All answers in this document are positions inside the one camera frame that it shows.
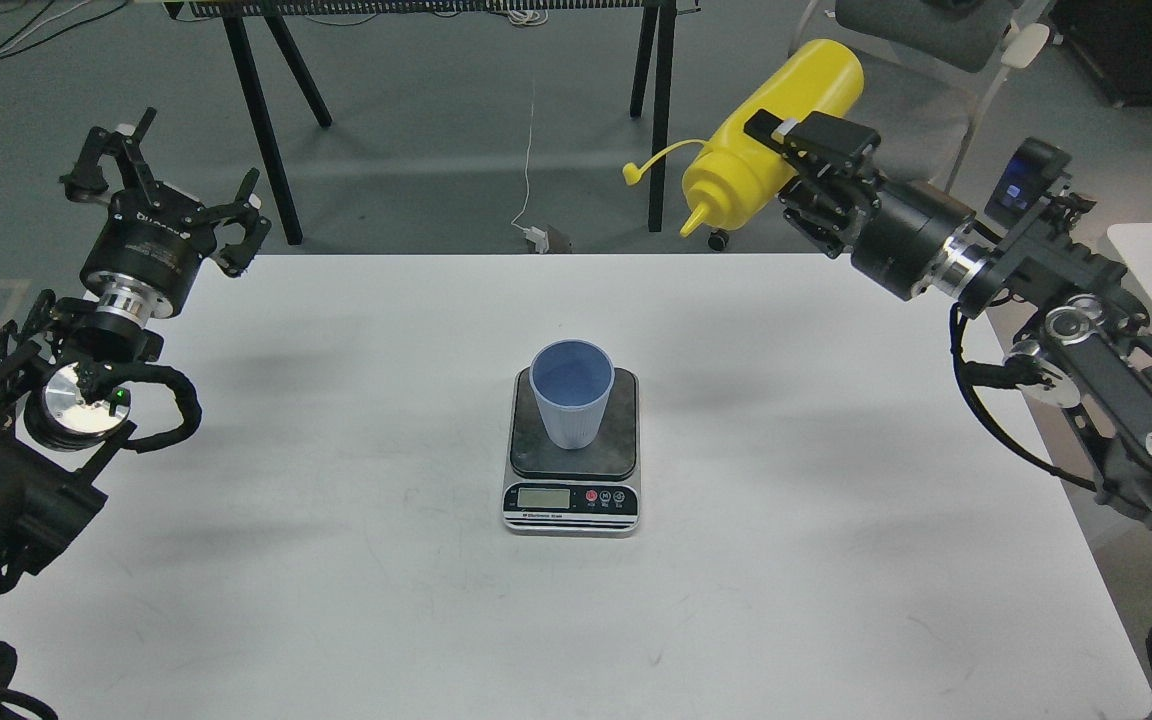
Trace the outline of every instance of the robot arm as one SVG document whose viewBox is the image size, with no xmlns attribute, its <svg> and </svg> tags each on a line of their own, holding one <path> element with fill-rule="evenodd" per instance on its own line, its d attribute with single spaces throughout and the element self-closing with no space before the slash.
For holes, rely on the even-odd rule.
<svg viewBox="0 0 1152 720">
<path fill-rule="evenodd" d="M 113 156 L 124 183 L 109 197 L 109 217 L 79 275 L 99 300 L 56 300 L 46 290 L 20 327 L 8 323 L 0 331 L 0 594 L 24 574 L 44 570 L 91 523 L 106 501 L 93 482 L 114 455 L 162 450 L 198 429 L 194 385 L 179 370 L 156 364 L 162 338 L 146 329 L 147 320 L 180 313 L 206 258 L 229 276 L 242 274 L 270 232 L 252 195 L 256 169 L 234 202 L 213 209 L 156 181 L 141 156 L 152 118 L 151 108 L 127 131 L 92 128 L 73 172 L 61 177 L 69 200 L 99 200 L 109 190 L 99 161 Z M 242 225 L 242 241 L 218 249 L 221 223 Z M 179 426 L 132 437 L 132 395 L 124 382 L 168 388 Z M 47 450 L 94 452 L 69 471 L 23 442 L 18 424 Z M 20 718 L 5 705 L 55 717 L 6 687 L 14 667 L 15 651 L 0 643 L 0 719 Z"/>
<path fill-rule="evenodd" d="M 1069 156 L 1033 138 L 1021 146 L 986 209 L 1009 228 L 999 237 L 931 184 L 884 177 L 873 129 L 760 111 L 745 132 L 797 170 L 780 192 L 785 218 L 831 258 L 850 251 L 855 268 L 901 300 L 945 291 L 957 301 L 958 332 L 1000 297 L 1036 306 L 1005 364 L 956 363 L 961 386 L 1014 387 L 1061 407 L 1096 468 L 1097 502 L 1152 529 L 1149 313 L 1121 286 L 1123 264 L 1070 238 L 1094 203 L 1069 192 Z M 1111 429 L 1097 426 L 1089 402 Z"/>
</svg>

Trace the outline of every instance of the yellow squeeze bottle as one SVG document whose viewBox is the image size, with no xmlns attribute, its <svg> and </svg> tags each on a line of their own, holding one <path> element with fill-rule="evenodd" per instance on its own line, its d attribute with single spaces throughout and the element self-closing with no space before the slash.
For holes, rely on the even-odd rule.
<svg viewBox="0 0 1152 720">
<path fill-rule="evenodd" d="M 668 152 L 700 143 L 704 150 L 682 173 L 682 194 L 691 217 L 680 234 L 687 237 L 702 223 L 735 232 L 794 177 L 794 169 L 781 156 L 745 135 L 746 120 L 758 109 L 781 119 L 802 120 L 813 109 L 842 118 L 861 96 L 862 88 L 861 61 L 847 46 L 833 40 L 809 41 L 728 115 L 708 142 L 677 142 L 641 168 L 630 162 L 622 169 L 626 183 L 639 182 Z"/>
</svg>

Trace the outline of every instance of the gray chair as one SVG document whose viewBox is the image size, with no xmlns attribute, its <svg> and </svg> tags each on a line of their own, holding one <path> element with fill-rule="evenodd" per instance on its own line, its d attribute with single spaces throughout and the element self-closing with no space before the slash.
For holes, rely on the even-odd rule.
<svg viewBox="0 0 1152 720">
<path fill-rule="evenodd" d="M 1026 67 L 1046 44 L 1048 28 L 1021 23 L 1048 1 L 835 0 L 828 9 L 810 0 L 790 53 L 806 37 L 851 47 L 865 90 L 847 118 L 882 136 L 878 167 L 948 192 L 1007 73 Z"/>
</svg>

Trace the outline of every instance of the plastic cup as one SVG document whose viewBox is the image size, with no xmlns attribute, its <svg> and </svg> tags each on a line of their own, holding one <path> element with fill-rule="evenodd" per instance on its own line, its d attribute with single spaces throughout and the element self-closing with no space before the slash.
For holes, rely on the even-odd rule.
<svg viewBox="0 0 1152 720">
<path fill-rule="evenodd" d="M 540 422 L 563 450 L 579 450 L 598 437 L 616 369 L 602 348 L 582 340 L 545 346 L 526 373 Z"/>
</svg>

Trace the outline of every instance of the digital kitchen scale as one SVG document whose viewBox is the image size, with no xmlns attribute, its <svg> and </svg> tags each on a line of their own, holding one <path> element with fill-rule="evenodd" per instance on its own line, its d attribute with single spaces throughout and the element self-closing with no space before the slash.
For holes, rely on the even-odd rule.
<svg viewBox="0 0 1152 720">
<path fill-rule="evenodd" d="M 639 524 L 639 381 L 616 367 L 598 437 L 563 450 L 545 434 L 529 373 L 513 385 L 503 523 L 515 533 L 627 536 Z"/>
</svg>

